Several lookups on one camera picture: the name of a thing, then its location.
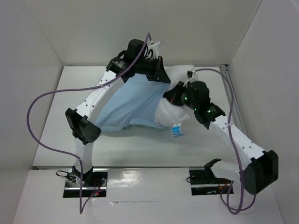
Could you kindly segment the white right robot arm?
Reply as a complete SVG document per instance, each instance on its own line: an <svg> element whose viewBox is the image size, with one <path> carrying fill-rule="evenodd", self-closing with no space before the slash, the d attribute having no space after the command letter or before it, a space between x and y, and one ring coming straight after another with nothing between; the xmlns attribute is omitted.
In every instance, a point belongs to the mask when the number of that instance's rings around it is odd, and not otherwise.
<svg viewBox="0 0 299 224"><path fill-rule="evenodd" d="M255 144L229 122L224 111L211 102L209 93L207 85L202 81L187 85L179 82L163 97L173 105L185 105L192 109L200 124L238 152L244 166L244 188L248 193L256 195L278 179L278 155L273 150L266 151Z"/></svg>

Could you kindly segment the white pillow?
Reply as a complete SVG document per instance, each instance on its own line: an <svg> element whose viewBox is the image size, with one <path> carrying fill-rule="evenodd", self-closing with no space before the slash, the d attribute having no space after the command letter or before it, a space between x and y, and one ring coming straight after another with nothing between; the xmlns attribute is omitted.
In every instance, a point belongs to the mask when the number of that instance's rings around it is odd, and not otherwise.
<svg viewBox="0 0 299 224"><path fill-rule="evenodd" d="M175 65L165 69L171 83L166 91L172 90L179 82L185 83L188 79L187 72L194 70L194 65ZM157 106L154 123L162 128L172 127L174 124L183 123L191 118L183 106L171 104L162 97Z"/></svg>

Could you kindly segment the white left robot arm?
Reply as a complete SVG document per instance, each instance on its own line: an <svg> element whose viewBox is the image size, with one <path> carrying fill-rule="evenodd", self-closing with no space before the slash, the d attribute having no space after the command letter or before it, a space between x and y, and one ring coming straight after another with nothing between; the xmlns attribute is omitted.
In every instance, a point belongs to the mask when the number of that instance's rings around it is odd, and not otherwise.
<svg viewBox="0 0 299 224"><path fill-rule="evenodd" d="M96 120L110 98L134 76L152 86L165 86L171 82L163 65L163 58L159 55L164 46L162 41L153 42L132 39L126 50L111 59L106 70L95 87L91 87L90 94L75 109L67 109L66 119L75 140L75 162L72 171L75 180L81 186L92 182L92 154L93 143L101 134Z"/></svg>

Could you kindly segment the light blue green pillowcase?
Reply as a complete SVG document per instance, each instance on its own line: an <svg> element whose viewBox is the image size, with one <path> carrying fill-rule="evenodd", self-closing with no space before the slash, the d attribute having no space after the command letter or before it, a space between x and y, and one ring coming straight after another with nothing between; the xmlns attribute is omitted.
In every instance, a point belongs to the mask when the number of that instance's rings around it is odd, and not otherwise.
<svg viewBox="0 0 299 224"><path fill-rule="evenodd" d="M154 122L155 113L169 84L149 81L135 74L109 99L95 125L104 132L116 132L130 126L161 129Z"/></svg>

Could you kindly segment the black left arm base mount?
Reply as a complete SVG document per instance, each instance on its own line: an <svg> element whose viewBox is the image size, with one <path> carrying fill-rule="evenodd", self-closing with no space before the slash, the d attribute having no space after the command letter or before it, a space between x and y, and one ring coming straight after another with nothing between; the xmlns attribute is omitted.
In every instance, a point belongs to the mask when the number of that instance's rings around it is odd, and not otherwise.
<svg viewBox="0 0 299 224"><path fill-rule="evenodd" d="M56 175L65 179L63 198L79 198L80 180L69 170L58 170ZM83 181L82 197L106 197L108 170L95 168L93 173Z"/></svg>

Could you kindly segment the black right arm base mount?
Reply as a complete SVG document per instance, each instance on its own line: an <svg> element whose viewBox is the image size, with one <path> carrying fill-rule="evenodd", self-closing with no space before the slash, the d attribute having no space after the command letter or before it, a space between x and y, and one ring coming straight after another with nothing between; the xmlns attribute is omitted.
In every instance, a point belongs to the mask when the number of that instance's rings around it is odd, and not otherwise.
<svg viewBox="0 0 299 224"><path fill-rule="evenodd" d="M189 168L189 176L186 181L191 185L192 196L219 195L228 192L231 181L225 178L217 178L211 168L221 159L213 159L200 168Z"/></svg>

